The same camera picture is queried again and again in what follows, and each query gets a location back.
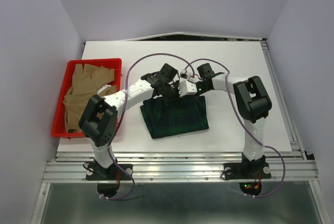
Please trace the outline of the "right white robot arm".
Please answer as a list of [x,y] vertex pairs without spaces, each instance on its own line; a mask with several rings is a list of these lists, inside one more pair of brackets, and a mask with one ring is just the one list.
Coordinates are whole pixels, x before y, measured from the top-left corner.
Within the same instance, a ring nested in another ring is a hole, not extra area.
[[196,83],[198,94],[210,90],[228,93],[232,109],[242,128],[245,130],[244,148],[240,163],[224,164],[222,178],[252,179],[264,174],[267,167],[264,154],[264,125],[272,108],[271,99],[260,77],[233,77],[228,73],[215,73],[210,64],[197,67],[201,81]]

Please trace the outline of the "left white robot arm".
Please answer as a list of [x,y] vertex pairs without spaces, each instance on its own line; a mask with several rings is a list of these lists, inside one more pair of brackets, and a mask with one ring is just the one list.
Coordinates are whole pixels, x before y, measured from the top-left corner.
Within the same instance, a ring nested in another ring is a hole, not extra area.
[[131,107],[158,95],[171,97],[177,92],[170,83],[177,75],[177,70],[164,64],[155,73],[141,76],[131,86],[112,95],[92,96],[79,120],[79,128],[90,139],[94,161],[97,167],[93,170],[104,179],[111,179],[116,174],[116,158],[112,152],[111,141],[116,135],[125,111]]

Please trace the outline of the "green plaid pleated skirt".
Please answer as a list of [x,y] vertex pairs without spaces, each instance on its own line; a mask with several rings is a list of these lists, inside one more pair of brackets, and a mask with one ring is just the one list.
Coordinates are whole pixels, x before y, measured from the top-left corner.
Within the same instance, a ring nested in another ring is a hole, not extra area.
[[152,139],[209,129],[204,96],[184,96],[169,103],[157,97],[144,101],[140,110]]

